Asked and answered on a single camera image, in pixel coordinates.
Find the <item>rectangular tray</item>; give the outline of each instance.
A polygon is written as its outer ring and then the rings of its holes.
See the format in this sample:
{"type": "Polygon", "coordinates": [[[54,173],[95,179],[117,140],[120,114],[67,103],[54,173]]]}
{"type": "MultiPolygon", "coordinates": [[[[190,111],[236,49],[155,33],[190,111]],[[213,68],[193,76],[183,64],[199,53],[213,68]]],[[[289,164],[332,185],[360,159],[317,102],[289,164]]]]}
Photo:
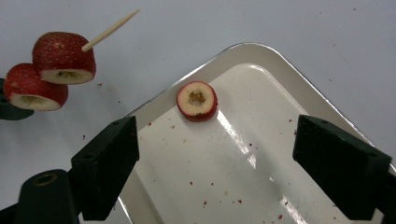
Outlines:
{"type": "MultiPolygon", "coordinates": [[[[367,141],[275,50],[232,46],[129,116],[140,161],[122,202],[134,223],[359,223],[348,220],[292,159],[300,114],[326,119],[367,141]],[[186,121],[176,106],[190,81],[219,98],[209,121],[186,121]]],[[[375,213],[371,222],[380,223],[375,213]]]]}

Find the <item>tray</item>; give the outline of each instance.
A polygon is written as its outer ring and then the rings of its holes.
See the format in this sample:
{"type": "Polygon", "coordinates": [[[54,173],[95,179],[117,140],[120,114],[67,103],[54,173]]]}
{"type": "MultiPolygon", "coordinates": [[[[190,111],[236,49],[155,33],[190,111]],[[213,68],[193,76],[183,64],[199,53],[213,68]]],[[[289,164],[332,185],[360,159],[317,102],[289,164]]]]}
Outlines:
{"type": "MultiPolygon", "coordinates": [[[[140,161],[122,202],[134,223],[359,223],[348,220],[291,157],[300,114],[367,141],[275,50],[232,46],[133,111],[140,161]],[[178,90],[208,82],[209,121],[186,121],[178,90]]],[[[371,222],[380,223],[375,213],[371,222]]]]}

